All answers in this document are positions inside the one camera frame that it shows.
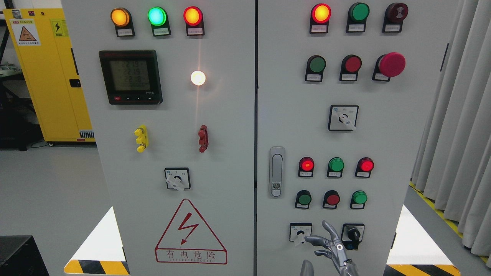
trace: red terminal connector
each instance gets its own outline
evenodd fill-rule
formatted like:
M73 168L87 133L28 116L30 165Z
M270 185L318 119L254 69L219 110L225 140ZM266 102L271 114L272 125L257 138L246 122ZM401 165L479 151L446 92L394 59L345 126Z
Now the red terminal connector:
M205 125L202 125L198 131L199 136L199 152L203 153L208 148L208 128Z

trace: red triangle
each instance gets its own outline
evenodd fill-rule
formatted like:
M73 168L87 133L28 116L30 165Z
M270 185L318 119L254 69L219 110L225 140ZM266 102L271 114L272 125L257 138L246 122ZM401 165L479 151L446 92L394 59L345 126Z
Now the red triangle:
M227 264L227 250L198 209L185 198L155 246L155 258L161 263L223 265Z

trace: red lightning bolt symbol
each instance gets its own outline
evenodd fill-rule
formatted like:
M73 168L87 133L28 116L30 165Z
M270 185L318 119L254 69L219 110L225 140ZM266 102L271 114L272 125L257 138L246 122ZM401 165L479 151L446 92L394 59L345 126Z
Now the red lightning bolt symbol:
M193 225L184 226L184 224L186 224L186 222L189 220L189 218L190 218L191 216L192 216L192 214L191 214L191 213L188 213L188 214L186 215L186 217L184 218L183 222L181 223L181 225L179 226L179 228L177 229L177 230L182 230L182 229L192 228L192 230L189 232L189 234L188 234L188 235L187 235L187 236L186 236L184 239L182 239L182 240L181 240L181 245L183 245L184 243L186 243L186 242L187 242L187 240L186 240L186 239L187 239L187 238L188 238L188 237L191 235L191 233L192 233L193 231L195 231L195 230L196 230L196 227L198 227L198 225L199 225L199 223L198 223L198 224L193 224Z

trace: warning label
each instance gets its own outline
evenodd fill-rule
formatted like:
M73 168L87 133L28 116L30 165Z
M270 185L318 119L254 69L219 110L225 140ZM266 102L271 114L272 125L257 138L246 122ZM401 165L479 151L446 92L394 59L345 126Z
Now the warning label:
M40 46L34 19L10 19L14 37L19 46Z
M227 264L227 250L187 198L155 247L155 257L161 263Z
M66 26L66 20L64 19L51 19L51 27L55 37L67 37L68 27Z

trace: white indicator light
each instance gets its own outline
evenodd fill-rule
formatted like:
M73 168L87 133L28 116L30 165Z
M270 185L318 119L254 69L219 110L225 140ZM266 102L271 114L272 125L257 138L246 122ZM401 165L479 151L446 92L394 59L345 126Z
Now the white indicator light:
M201 71L194 71L191 74L191 82L197 86L202 85L206 81L205 73Z

